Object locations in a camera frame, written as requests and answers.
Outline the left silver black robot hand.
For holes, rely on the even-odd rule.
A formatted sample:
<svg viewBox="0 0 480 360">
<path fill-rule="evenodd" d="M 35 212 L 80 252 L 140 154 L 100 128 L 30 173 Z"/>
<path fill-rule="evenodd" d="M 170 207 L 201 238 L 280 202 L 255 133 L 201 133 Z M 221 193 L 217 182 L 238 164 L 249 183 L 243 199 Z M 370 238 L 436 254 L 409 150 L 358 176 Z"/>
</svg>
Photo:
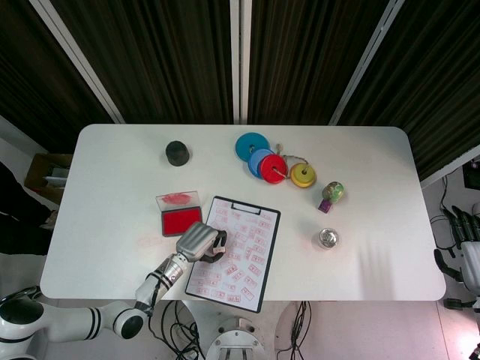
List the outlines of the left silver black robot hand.
<svg viewBox="0 0 480 360">
<path fill-rule="evenodd" d="M 175 249 L 189 263 L 216 263 L 225 254 L 226 244 L 226 231 L 195 222 L 177 241 Z"/>
</svg>

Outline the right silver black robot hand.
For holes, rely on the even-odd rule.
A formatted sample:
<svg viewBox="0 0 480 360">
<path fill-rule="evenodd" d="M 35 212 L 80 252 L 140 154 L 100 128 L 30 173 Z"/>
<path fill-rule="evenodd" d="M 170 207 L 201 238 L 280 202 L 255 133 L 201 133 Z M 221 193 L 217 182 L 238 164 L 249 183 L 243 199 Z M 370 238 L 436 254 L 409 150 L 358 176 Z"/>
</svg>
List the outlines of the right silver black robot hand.
<svg viewBox="0 0 480 360">
<path fill-rule="evenodd" d="M 440 220 L 448 221 L 454 244 L 447 247 L 436 246 L 433 252 L 435 262 L 444 275 L 462 283 L 471 293 L 478 296 L 479 217 L 468 214 L 457 206 L 453 206 L 452 211 L 449 211 L 443 205 L 440 208 L 443 213 Z M 455 257 L 455 251 L 458 252 L 462 260 L 460 270 L 453 269 L 446 264 L 443 259 L 443 251 L 448 251 L 452 258 Z"/>
</svg>

